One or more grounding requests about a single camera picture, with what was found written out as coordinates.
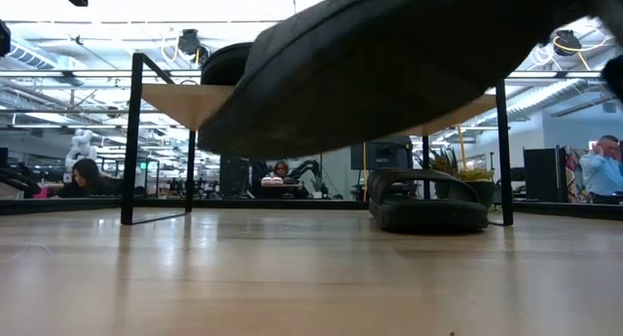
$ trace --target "white robot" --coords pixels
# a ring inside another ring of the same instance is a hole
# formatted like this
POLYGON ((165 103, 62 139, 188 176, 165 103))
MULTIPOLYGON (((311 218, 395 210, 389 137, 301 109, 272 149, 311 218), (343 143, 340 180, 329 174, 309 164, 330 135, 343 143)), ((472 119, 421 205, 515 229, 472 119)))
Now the white robot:
POLYGON ((76 130, 75 135, 71 137, 71 148, 65 156, 65 170, 67 171, 63 179, 65 182, 71 182, 71 171, 76 162, 85 158, 97 160, 97 151, 91 146, 92 138, 93 132, 84 130, 76 130))

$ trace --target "artwork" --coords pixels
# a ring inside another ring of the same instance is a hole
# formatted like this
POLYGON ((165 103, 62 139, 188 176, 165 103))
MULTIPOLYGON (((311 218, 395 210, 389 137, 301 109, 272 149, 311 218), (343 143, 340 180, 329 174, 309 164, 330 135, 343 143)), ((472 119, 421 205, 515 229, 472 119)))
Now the artwork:
POLYGON ((588 150, 565 147, 567 155, 565 171, 567 174, 568 201, 571 204, 589 204, 590 196, 582 177, 580 158, 588 153, 588 150))

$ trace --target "wooden surface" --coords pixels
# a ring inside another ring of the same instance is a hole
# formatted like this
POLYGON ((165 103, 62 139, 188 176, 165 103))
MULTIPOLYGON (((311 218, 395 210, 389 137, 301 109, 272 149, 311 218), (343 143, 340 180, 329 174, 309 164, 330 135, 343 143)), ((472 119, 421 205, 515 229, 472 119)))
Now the wooden surface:
MULTIPOLYGON (((196 131, 233 90, 234 87, 225 86, 144 84, 143 98, 177 123, 196 131)), ((452 113, 396 135, 431 135, 494 108, 495 95, 485 94, 452 113)))
POLYGON ((218 110, 234 87, 144 84, 143 99, 175 122, 196 131, 218 110))
POLYGON ((622 223, 516 214, 514 228, 412 237, 369 217, 0 217, 0 334, 622 334, 622 223))
POLYGON ((397 133, 396 135, 432 135, 438 131, 454 127, 470 118, 474 118, 482 113, 490 111, 495 107, 495 95, 485 94, 445 116, 439 117, 423 125, 409 128, 405 131, 397 133))

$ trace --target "computer monitor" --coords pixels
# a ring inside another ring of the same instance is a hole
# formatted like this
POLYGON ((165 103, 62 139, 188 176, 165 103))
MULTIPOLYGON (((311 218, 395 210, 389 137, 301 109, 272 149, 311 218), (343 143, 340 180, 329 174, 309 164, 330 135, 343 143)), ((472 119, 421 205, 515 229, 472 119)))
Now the computer monitor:
MULTIPOLYGON (((413 144, 409 136, 393 136, 366 142, 366 169, 413 168, 413 144)), ((350 169, 363 170, 363 143, 350 146, 350 169)))

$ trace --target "black metal table leg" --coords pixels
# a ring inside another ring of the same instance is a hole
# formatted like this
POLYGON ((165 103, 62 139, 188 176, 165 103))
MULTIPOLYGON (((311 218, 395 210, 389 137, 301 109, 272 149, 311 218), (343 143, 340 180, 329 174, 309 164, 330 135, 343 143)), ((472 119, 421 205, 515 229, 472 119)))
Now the black metal table leg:
POLYGON ((504 226, 511 226, 513 225, 513 188, 510 183, 510 145, 508 141, 508 115, 506 114, 506 83, 504 80, 499 81, 495 87, 495 102, 497 105, 503 224, 504 226))
POLYGON ((128 140, 126 141, 124 191, 121 203, 121 223, 124 225, 132 225, 133 223, 138 124, 140 122, 140 102, 143 96, 143 62, 144 54, 132 55, 132 75, 128 107, 128 140))
MULTIPOLYGON (((430 168, 430 147, 428 144, 428 136, 422 136, 421 137, 421 160, 422 160, 422 165, 421 167, 423 169, 429 169, 430 168)), ((429 200, 430 199, 430 181, 425 180, 424 181, 424 199, 425 200, 429 200)))
POLYGON ((193 211, 193 198, 195 197, 195 143, 197 132, 190 131, 188 136, 188 166, 186 168, 186 212, 193 211))

